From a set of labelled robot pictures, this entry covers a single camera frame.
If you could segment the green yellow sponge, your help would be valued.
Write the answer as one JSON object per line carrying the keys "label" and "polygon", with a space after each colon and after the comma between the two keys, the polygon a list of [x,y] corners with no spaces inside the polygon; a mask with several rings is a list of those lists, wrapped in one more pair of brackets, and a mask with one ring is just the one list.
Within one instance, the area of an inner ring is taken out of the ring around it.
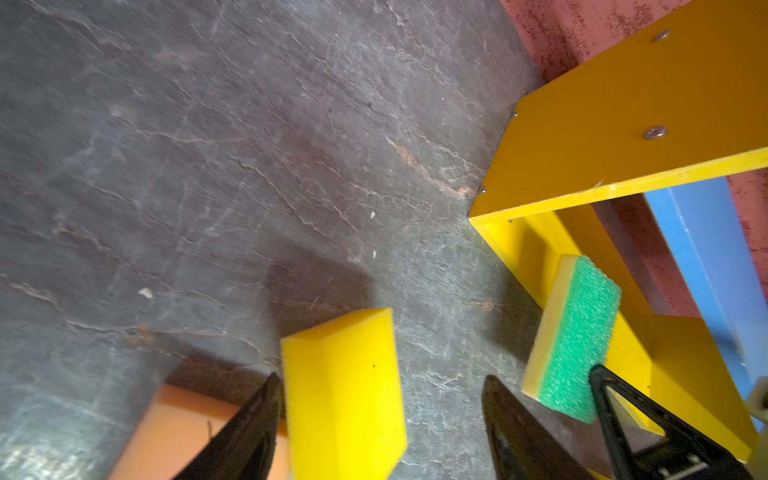
{"label": "green yellow sponge", "polygon": [[605,362],[621,289],[584,256],[561,258],[521,391],[584,423],[596,419],[589,372]]}

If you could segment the salmon pink sponge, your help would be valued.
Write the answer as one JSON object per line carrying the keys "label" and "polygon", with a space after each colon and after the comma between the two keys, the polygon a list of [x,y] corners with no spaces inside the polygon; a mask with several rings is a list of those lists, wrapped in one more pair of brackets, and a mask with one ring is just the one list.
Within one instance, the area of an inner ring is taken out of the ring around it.
{"label": "salmon pink sponge", "polygon": [[[174,386],[162,386],[109,477],[175,479],[241,408]],[[287,428],[280,418],[267,479],[290,477]]]}

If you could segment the bright yellow sponge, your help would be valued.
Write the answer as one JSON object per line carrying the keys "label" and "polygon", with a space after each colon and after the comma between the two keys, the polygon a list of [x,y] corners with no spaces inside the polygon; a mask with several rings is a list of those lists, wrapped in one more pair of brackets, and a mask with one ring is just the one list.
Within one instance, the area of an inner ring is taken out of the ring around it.
{"label": "bright yellow sponge", "polygon": [[294,478],[389,478],[408,445],[392,310],[356,310],[280,346]]}

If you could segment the yellow shelf pink blue boards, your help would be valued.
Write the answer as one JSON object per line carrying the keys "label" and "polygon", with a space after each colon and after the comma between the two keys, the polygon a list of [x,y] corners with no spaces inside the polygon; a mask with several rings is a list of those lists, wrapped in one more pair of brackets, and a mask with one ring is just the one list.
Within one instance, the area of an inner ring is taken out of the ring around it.
{"label": "yellow shelf pink blue boards", "polygon": [[767,5],[692,1],[517,105],[469,215],[538,303],[584,255],[622,291],[608,366],[740,460],[757,432],[705,322],[655,313],[595,204],[767,163]]}

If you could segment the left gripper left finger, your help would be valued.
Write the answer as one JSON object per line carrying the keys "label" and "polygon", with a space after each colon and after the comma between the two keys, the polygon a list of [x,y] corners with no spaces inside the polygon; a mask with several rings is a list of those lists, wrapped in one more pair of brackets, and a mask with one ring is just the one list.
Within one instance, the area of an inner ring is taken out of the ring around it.
{"label": "left gripper left finger", "polygon": [[267,479],[282,410],[282,381],[272,373],[175,479]]}

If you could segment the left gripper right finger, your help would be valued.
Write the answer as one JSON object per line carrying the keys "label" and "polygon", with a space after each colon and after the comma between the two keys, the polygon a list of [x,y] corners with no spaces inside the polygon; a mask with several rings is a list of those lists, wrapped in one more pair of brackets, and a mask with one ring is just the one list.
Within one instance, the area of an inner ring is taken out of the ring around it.
{"label": "left gripper right finger", "polygon": [[485,377],[481,404],[497,479],[592,477],[494,375]]}

